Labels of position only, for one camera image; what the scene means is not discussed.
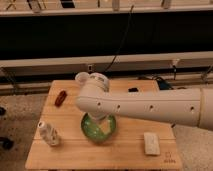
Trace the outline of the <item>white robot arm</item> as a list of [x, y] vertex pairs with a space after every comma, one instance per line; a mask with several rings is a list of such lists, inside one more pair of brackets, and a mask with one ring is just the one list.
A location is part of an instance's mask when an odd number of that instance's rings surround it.
[[119, 115], [213, 131], [213, 89], [110, 92], [105, 75], [87, 72], [78, 73], [75, 81], [80, 86], [76, 106], [96, 121]]

